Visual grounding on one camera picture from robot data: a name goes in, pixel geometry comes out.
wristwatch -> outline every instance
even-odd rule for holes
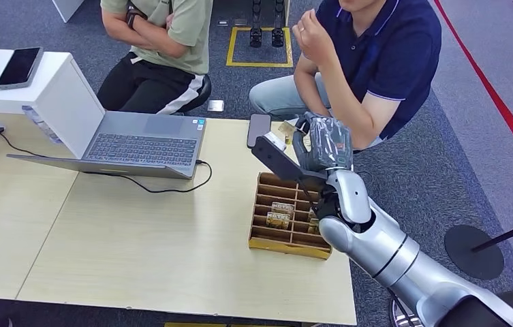
[[[128,5],[128,11],[126,13],[126,23],[128,24],[130,29],[134,29],[134,20],[136,16],[140,16],[143,19],[147,20],[148,16],[146,16],[143,12],[141,12],[136,6],[133,4]]]

red floor line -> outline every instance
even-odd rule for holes
[[[481,80],[481,83],[485,86],[485,89],[487,90],[487,93],[489,93],[489,96],[495,103],[499,113],[505,119],[505,123],[507,123],[507,126],[509,126],[509,129],[511,129],[511,132],[513,133],[513,114],[511,113],[511,110],[507,108],[507,105],[505,105],[505,102],[501,99],[499,94],[496,92],[495,88],[492,86],[492,84],[489,82],[479,65],[475,62],[475,59],[473,59],[473,56],[471,56],[471,53],[467,49],[467,47],[464,45],[463,41],[461,41],[461,38],[458,36],[455,28],[453,27],[453,24],[450,22],[447,14],[445,13],[445,10],[443,9],[443,6],[441,5],[440,0],[434,0],[435,5],[439,8],[439,12],[441,13],[441,16],[443,16],[443,19],[449,26],[449,29],[455,36],[456,41],[458,42],[459,46],[461,46],[461,49],[463,49],[463,52],[465,53],[465,56],[467,59],[469,59],[469,62],[471,63],[471,66],[473,66],[473,69],[477,73],[477,76],[479,76],[479,79]]]

laptop keyboard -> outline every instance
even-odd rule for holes
[[[86,159],[127,164],[192,166],[196,140],[98,134]]]

navy polo shirt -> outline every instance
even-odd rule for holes
[[[323,0],[316,16],[332,38],[358,101],[367,92],[401,101],[380,134],[382,140],[392,137],[429,96],[439,63],[441,25],[428,0],[386,0],[360,36],[338,0]]]

black phone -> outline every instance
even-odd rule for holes
[[[246,146],[248,146],[249,149],[254,147],[258,136],[263,136],[270,132],[270,122],[270,116],[267,114],[252,114],[252,116],[250,116],[248,141],[246,142]]]
[[[19,89],[31,84],[40,63],[43,49],[15,50],[0,76],[0,90]]]

